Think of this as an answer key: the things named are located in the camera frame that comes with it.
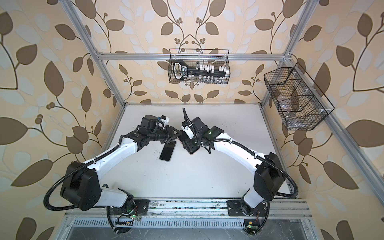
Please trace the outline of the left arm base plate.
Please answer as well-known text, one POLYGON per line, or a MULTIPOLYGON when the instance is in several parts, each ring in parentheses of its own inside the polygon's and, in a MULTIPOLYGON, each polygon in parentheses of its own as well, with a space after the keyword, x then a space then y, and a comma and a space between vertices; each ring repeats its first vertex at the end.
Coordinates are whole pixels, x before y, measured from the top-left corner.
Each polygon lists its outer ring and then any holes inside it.
POLYGON ((114 216, 144 215, 149 210, 150 200, 129 199, 122 207, 111 207, 110 212, 114 216))

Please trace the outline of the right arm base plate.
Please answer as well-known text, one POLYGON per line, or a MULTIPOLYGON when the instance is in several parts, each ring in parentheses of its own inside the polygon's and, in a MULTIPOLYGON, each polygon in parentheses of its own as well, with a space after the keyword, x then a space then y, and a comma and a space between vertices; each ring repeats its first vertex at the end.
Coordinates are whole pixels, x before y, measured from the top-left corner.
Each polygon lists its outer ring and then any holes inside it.
POLYGON ((259 203, 255 208, 247 205, 243 200, 228 200, 228 215, 230 217, 265 217, 267 215, 267 206, 265 203, 259 203))

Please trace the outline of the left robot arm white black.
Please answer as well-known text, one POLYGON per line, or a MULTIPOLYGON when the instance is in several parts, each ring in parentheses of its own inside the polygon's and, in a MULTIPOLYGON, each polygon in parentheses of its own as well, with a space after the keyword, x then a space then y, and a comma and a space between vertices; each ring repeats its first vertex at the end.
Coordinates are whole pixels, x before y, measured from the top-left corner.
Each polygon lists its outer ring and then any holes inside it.
POLYGON ((168 122, 169 118, 165 116, 146 115, 135 130, 121 135, 113 147, 83 163, 71 163, 66 174, 47 191, 43 199, 44 207, 50 211, 88 211, 96 207, 122 208, 130 200, 128 192, 103 188, 100 180, 121 161, 134 155, 150 142, 167 144, 179 137, 181 131, 169 126, 168 122), (50 196, 57 187, 61 187, 60 195, 70 202, 69 206, 55 207, 50 204, 50 196))

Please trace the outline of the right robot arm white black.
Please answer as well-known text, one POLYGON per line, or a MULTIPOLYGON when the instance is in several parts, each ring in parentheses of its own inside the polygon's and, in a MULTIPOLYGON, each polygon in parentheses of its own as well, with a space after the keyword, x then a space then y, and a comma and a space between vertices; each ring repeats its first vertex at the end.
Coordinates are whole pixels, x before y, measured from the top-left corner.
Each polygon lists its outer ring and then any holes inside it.
POLYGON ((224 130, 214 126, 209 128, 200 118, 191 120, 183 108, 184 121, 179 140, 189 154, 203 148, 208 153, 217 150, 236 160, 254 174, 254 183, 240 200, 240 211, 252 216, 262 203, 268 203, 274 197, 295 199, 299 189, 293 178, 281 169, 280 160, 274 153, 265 155, 235 141, 224 130))

